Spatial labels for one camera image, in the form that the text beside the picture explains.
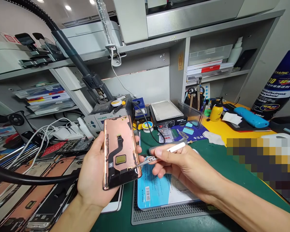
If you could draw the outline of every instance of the barcode label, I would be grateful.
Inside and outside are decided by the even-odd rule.
[[[145,187],[145,197],[146,197],[146,201],[150,201],[149,186]]]

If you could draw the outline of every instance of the right hand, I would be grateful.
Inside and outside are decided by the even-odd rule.
[[[175,153],[167,151],[172,146],[174,144],[167,144],[151,151],[159,158],[150,163],[155,164],[153,175],[162,178],[166,173],[172,174],[200,200],[213,204],[226,179],[190,146],[186,145]],[[142,156],[139,159],[140,162],[145,160]]]

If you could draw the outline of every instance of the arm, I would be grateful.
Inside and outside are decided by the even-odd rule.
[[[90,231],[102,209],[112,200],[118,187],[104,191],[102,188],[104,153],[101,150],[104,142],[103,131],[93,142],[86,154],[78,177],[78,194],[60,216],[50,232],[87,232]]]
[[[52,228],[52,232],[90,231],[102,207],[84,203],[77,194]]]
[[[213,202],[247,231],[289,231],[290,213],[227,179]]]
[[[159,158],[152,162],[154,175],[174,175],[198,198],[215,205],[248,232],[290,232],[290,213],[226,179],[191,147],[176,153],[166,151],[171,146],[151,151]]]

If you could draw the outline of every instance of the cleaning solvent can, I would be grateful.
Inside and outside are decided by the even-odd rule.
[[[290,51],[251,107],[256,115],[270,120],[290,99]]]

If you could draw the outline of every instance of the blue pad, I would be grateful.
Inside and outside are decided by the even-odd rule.
[[[183,132],[184,132],[184,133],[187,133],[187,134],[189,134],[189,135],[192,135],[193,132],[194,132],[194,130],[191,130],[191,129],[188,129],[188,128],[185,127],[185,128],[183,129]]]
[[[192,127],[192,124],[191,123],[186,123],[186,127]]]

